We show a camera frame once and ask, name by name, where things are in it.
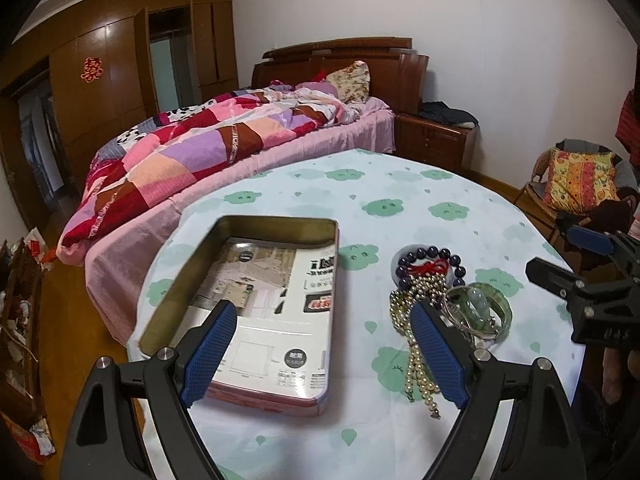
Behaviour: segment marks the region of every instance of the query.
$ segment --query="metal bolt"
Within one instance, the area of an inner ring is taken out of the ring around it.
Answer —
[[[485,363],[491,359],[491,352],[486,348],[477,348],[474,350],[474,357],[478,359],[478,361]]]
[[[158,350],[158,359],[161,361],[168,361],[174,356],[174,349],[170,346],[165,346]]]
[[[537,360],[537,363],[538,363],[538,368],[540,368],[541,370],[551,370],[552,368],[551,361],[546,357],[541,357],[540,359]]]
[[[107,355],[103,355],[95,362],[95,367],[104,370],[107,366],[111,365],[111,358]]]

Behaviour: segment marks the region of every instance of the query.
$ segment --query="human hand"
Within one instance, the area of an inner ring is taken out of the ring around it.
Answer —
[[[604,368],[602,396],[607,404],[614,404],[620,400],[625,377],[623,365],[620,350],[605,348],[602,359],[602,368]],[[636,381],[640,381],[640,352],[638,350],[629,352],[626,366]]]

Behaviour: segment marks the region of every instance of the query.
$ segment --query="wicker chair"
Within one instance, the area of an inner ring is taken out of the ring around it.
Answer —
[[[584,140],[565,139],[562,142],[556,144],[556,148],[574,153],[598,153],[598,152],[610,152],[605,146],[599,144],[593,144],[592,142],[586,142]],[[531,181],[527,182],[524,187],[518,193],[516,200],[513,201],[513,205],[518,205],[518,200],[522,198],[523,194],[526,194],[531,201],[540,209],[540,215],[536,215],[531,212],[527,212],[527,215],[535,218],[545,227],[551,229],[551,234],[547,238],[547,241],[553,245],[558,240],[560,231],[556,225],[556,219],[558,218],[558,212],[551,209],[549,206],[542,202],[542,197],[545,195],[546,182],[542,181],[545,176],[546,170],[548,170],[549,163],[551,162],[551,154],[553,148],[546,150],[542,153],[531,172]],[[638,189],[635,178],[633,177],[633,167],[626,160],[622,160],[619,156],[616,156],[613,160],[616,167],[616,176],[614,181],[616,183],[616,189],[621,189],[625,186],[633,186]],[[636,200],[632,196],[623,198],[626,202],[629,202],[631,211],[636,210]],[[587,226],[591,222],[591,219],[584,217],[578,221],[578,225]]]

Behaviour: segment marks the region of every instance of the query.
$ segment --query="wooden headboard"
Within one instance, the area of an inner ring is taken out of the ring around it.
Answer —
[[[411,38],[345,38],[305,43],[265,52],[268,61],[254,67],[252,88],[273,79],[297,85],[318,72],[328,74],[361,59],[369,65],[369,94],[382,99],[397,113],[416,114],[422,101],[429,58],[411,50]]]

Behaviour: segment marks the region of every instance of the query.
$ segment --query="mattress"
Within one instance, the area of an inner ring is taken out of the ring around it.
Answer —
[[[257,173],[353,148],[392,152],[393,112],[378,110],[354,123],[317,130],[240,160],[100,238],[85,256],[84,279],[87,293],[111,336],[124,345],[132,334],[146,273],[189,204]]]

